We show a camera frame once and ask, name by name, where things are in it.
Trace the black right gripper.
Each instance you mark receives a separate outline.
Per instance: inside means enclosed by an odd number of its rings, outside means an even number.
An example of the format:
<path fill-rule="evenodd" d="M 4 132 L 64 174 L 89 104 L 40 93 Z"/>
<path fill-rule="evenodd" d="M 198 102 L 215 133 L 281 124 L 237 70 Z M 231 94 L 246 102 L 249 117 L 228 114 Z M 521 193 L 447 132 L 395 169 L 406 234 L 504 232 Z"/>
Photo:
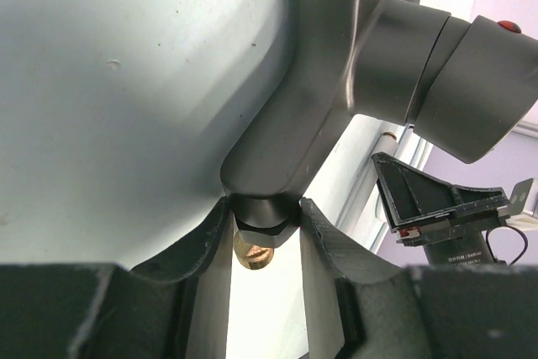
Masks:
<path fill-rule="evenodd" d="M 489 236 L 510 229 L 498 209 L 500 187 L 463 187 L 417 170 L 387 153 L 372 156 L 377 187 L 389 226 L 406 247 L 421 247 L 430 265 L 502 264 Z"/>

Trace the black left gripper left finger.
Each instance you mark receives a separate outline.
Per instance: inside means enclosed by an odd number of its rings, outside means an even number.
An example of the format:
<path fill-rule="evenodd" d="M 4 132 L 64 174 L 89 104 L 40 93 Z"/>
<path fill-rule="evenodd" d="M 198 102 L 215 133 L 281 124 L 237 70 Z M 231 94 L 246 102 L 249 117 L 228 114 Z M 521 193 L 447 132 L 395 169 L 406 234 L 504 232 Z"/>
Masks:
<path fill-rule="evenodd" d="M 221 198 L 194 230 L 131 269 L 2 266 L 2 357 L 224 357 L 232 221 Z"/>

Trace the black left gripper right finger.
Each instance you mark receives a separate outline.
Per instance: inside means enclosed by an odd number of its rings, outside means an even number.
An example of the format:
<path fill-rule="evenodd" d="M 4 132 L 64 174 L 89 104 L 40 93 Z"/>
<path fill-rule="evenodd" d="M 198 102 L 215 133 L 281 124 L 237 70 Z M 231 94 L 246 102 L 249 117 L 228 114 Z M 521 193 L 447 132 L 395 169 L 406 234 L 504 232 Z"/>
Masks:
<path fill-rule="evenodd" d="M 397 267 L 301 202 L 312 358 L 534 358 L 533 266 Z"/>

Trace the dark grey faucet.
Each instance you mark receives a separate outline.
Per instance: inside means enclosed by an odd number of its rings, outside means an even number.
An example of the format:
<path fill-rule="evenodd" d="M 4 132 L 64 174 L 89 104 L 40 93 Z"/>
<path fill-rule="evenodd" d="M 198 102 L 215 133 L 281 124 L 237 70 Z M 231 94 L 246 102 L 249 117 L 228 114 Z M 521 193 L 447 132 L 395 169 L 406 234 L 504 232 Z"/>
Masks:
<path fill-rule="evenodd" d="M 483 158 L 537 99 L 537 42 L 419 0 L 294 0 L 287 72 L 224 159 L 242 239 L 277 248 L 353 116 L 414 126 L 465 163 Z"/>

